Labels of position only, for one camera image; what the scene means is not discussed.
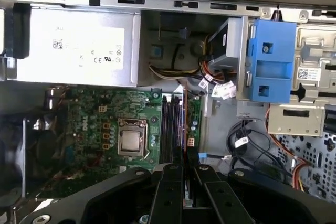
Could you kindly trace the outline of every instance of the cpu socket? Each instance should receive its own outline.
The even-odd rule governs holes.
[[[146,138],[146,120],[118,119],[118,155],[144,156]]]

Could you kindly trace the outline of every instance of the fan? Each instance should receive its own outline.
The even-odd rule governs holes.
[[[0,207],[37,190],[62,168],[65,130],[66,109],[0,119]]]

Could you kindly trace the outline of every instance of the power supply label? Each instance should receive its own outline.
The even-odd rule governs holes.
[[[53,53],[71,54],[77,67],[122,69],[124,29],[114,27],[55,27]]]

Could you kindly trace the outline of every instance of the blue plastic tab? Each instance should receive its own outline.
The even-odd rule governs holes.
[[[296,23],[257,20],[256,35],[248,43],[256,102],[289,103],[295,60]]]
[[[199,158],[206,158],[207,155],[206,155],[206,153],[199,153],[199,154],[198,154],[198,157],[199,157]]]

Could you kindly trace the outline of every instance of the green circuit board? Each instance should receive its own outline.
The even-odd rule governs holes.
[[[187,102],[187,144],[199,146],[201,138],[201,99],[188,95]]]
[[[133,167],[159,163],[162,95],[153,91],[72,88],[69,164],[39,196],[63,198]]]

